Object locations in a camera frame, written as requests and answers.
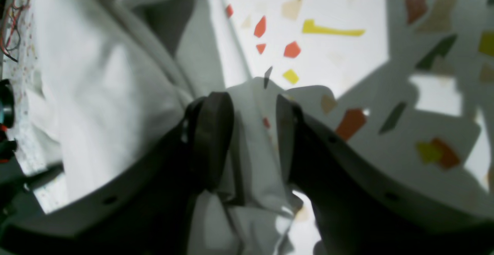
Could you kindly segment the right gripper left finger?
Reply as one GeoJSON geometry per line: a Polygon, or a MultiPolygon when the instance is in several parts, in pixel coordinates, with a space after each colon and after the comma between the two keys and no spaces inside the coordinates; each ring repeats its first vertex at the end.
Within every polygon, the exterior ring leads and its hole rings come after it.
{"type": "Polygon", "coordinates": [[[196,199],[220,183],[233,132],[229,93],[210,93],[139,162],[91,194],[8,225],[15,255],[185,255],[196,199]]]}

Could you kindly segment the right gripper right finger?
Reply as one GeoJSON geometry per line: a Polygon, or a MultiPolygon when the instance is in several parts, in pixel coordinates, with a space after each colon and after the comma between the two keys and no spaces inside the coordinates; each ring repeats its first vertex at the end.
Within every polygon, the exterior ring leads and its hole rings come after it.
{"type": "Polygon", "coordinates": [[[367,163],[293,100],[276,99],[284,181],[309,197],[337,255],[489,255],[493,221],[423,196],[367,163]]]}

